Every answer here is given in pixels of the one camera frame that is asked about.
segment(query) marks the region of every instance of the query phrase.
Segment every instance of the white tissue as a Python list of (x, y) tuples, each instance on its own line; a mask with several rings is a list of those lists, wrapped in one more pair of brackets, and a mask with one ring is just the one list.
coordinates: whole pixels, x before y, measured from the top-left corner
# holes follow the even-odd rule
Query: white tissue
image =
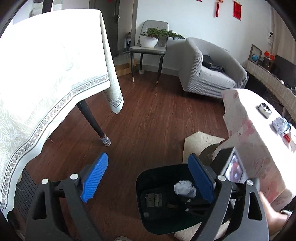
[(179, 181), (174, 185), (174, 192), (177, 195), (182, 195), (185, 197), (195, 198), (196, 188), (192, 186), (190, 181)]

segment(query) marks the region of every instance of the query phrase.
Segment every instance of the chair leg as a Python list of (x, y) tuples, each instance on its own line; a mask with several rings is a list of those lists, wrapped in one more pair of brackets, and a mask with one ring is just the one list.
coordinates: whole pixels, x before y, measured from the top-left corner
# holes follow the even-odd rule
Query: chair leg
[(142, 69), (142, 64), (143, 64), (143, 54), (141, 53), (140, 69)]
[(105, 146), (110, 146), (111, 141), (107, 137), (107, 135), (102, 131), (101, 127), (97, 123), (96, 119), (94, 118), (89, 106), (87, 105), (85, 100), (78, 102), (77, 104), (78, 109), (81, 111), (83, 116), (89, 122), (91, 127), (95, 130), (95, 132), (100, 136), (101, 141), (104, 143)]
[(157, 80), (156, 80), (155, 86), (158, 85), (158, 81), (159, 81), (159, 78), (160, 78), (160, 75), (161, 75), (162, 68), (163, 68), (163, 55), (160, 56), (159, 67), (158, 67), (158, 74), (157, 74)]
[(126, 39), (126, 53), (128, 51), (128, 39)]
[(131, 75), (133, 77), (133, 53), (130, 51), (130, 56), (131, 56)]

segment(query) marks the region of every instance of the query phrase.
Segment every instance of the potted plant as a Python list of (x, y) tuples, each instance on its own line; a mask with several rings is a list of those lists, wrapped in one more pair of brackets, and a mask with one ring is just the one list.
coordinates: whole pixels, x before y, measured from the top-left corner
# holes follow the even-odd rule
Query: potted plant
[(140, 44), (142, 47), (154, 48), (159, 38), (184, 39), (182, 35), (176, 34), (172, 30), (149, 28), (140, 36)]

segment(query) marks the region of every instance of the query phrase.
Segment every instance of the white plant pot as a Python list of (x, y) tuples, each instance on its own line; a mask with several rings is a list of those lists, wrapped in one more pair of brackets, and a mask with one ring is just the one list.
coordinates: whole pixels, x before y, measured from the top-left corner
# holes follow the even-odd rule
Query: white plant pot
[(144, 35), (140, 36), (140, 44), (142, 47), (154, 48), (157, 42), (158, 42), (158, 38), (151, 38)]

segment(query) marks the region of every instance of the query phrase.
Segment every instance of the tv stand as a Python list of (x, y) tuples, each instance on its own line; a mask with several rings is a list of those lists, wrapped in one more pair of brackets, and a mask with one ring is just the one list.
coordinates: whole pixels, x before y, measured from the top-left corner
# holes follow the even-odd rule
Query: tv stand
[(293, 92), (284, 86), (278, 78), (268, 72), (262, 66), (256, 65), (253, 62), (246, 60), (243, 63), (245, 70), (259, 80), (283, 105), (284, 109), (282, 116), (286, 114), (286, 110), (296, 121), (296, 96)]

